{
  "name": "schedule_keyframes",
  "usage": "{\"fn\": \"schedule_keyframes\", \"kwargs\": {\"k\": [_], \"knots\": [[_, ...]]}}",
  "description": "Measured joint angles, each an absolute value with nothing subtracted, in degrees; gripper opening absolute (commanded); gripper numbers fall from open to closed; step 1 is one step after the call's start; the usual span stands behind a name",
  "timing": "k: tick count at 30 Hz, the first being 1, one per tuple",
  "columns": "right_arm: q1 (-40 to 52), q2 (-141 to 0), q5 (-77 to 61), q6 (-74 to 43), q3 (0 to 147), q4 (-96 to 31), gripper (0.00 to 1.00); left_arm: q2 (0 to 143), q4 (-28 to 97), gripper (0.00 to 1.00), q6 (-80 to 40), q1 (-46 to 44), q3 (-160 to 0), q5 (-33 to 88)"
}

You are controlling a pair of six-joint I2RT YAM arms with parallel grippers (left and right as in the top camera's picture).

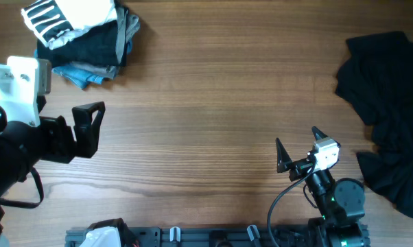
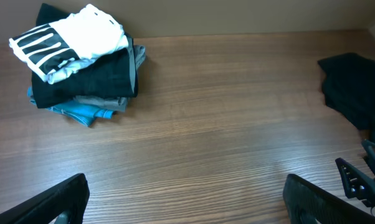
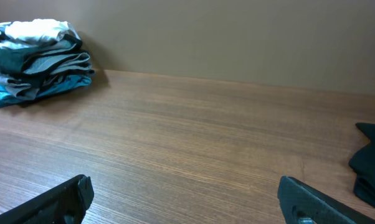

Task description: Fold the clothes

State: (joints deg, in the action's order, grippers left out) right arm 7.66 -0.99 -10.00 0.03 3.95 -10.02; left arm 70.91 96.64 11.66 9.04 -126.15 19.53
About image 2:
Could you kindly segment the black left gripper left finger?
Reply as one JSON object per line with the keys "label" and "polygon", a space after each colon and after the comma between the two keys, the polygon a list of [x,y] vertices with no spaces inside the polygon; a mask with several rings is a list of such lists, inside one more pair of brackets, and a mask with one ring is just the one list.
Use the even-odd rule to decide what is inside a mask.
{"label": "black left gripper left finger", "polygon": [[83,173],[75,174],[0,214],[0,224],[82,224],[90,191]]}

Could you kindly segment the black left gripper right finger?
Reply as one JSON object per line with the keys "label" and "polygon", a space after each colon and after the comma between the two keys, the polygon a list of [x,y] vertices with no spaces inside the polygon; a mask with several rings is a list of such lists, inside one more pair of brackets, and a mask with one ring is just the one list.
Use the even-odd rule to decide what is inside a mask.
{"label": "black left gripper right finger", "polygon": [[375,217],[295,174],[283,188],[291,224],[375,224]]}

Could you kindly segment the white Puma t-shirt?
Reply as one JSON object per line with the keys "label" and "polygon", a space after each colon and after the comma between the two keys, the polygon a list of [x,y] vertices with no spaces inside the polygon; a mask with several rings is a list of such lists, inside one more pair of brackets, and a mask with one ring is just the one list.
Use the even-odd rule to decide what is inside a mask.
{"label": "white Puma t-shirt", "polygon": [[88,4],[65,19],[10,38],[9,46],[43,82],[54,84],[129,43],[121,24]]}

